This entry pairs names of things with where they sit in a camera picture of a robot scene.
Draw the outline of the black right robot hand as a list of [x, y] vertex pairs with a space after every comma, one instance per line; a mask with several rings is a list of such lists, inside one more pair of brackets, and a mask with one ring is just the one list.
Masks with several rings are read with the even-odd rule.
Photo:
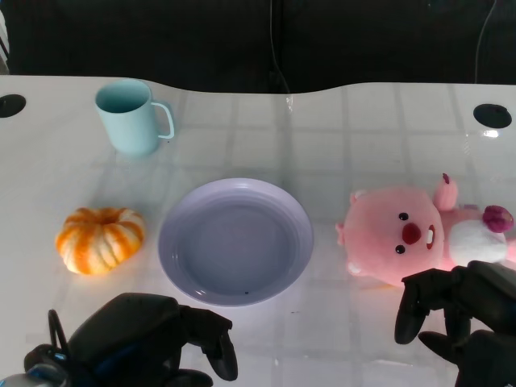
[[472, 261], [403, 278], [396, 343], [419, 339], [458, 368], [458, 386], [515, 384], [515, 272]]

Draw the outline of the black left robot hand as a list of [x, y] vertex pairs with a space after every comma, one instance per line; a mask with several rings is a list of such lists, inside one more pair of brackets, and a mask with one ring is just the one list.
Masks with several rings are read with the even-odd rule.
[[68, 349], [99, 386], [211, 386], [206, 373], [181, 368], [182, 348], [199, 347], [219, 378], [235, 381], [231, 328], [231, 320], [175, 298], [122, 293], [77, 328]]

